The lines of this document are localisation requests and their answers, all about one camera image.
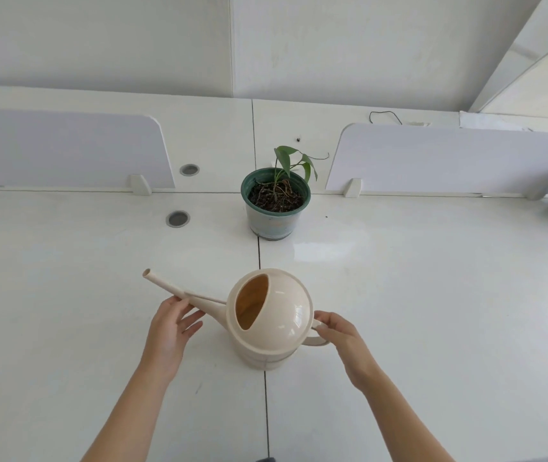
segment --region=watering can lid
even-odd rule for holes
[[[266,293],[264,278],[267,279]],[[242,324],[241,309],[247,304],[246,293],[256,282],[264,294],[257,300],[262,306],[247,326],[246,322]],[[280,269],[261,269],[242,277],[229,294],[227,304],[233,305],[228,310],[232,333],[257,352],[280,354],[294,350],[312,326],[314,310],[306,287],[298,278]],[[258,308],[258,304],[255,306],[253,301],[250,307]]]

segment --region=leaf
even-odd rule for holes
[[[289,147],[289,146],[278,146],[276,149],[278,149],[280,152],[284,152],[288,156],[296,152],[299,152],[297,149],[293,149],[293,147]]]
[[[289,178],[291,178],[291,159],[289,158],[289,154],[287,154],[284,150],[281,150],[281,147],[285,146],[278,146],[274,149],[274,153],[278,158],[278,162],[282,165],[282,170],[284,170]]]
[[[300,162],[306,162],[307,164],[309,164],[313,168],[313,170],[315,171],[315,180],[319,179],[319,176],[316,174],[315,164],[312,163],[312,161],[310,160],[310,157],[308,157],[305,154],[302,154]]]
[[[310,164],[304,162],[301,166],[304,167],[304,180],[308,183],[308,180],[310,179]]]

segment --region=forearm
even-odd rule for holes
[[[380,368],[362,392],[393,462],[454,462]]]
[[[146,460],[167,381],[138,367],[82,462]]]

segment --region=hand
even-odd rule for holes
[[[205,315],[203,311],[186,316],[193,308],[187,299],[174,296],[161,303],[152,318],[139,367],[160,376],[167,385],[178,372],[186,343],[203,326],[203,321],[197,321]]]
[[[317,327],[317,333],[336,346],[349,379],[365,391],[380,369],[355,326],[342,316],[325,311],[315,311],[315,319],[327,325]]]

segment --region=watering can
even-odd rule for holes
[[[312,300],[297,277],[281,269],[246,274],[232,288],[227,301],[183,290],[157,277],[150,269],[143,277],[212,316],[229,332],[238,355],[250,366],[272,370],[301,346],[329,342],[308,336],[321,326]]]

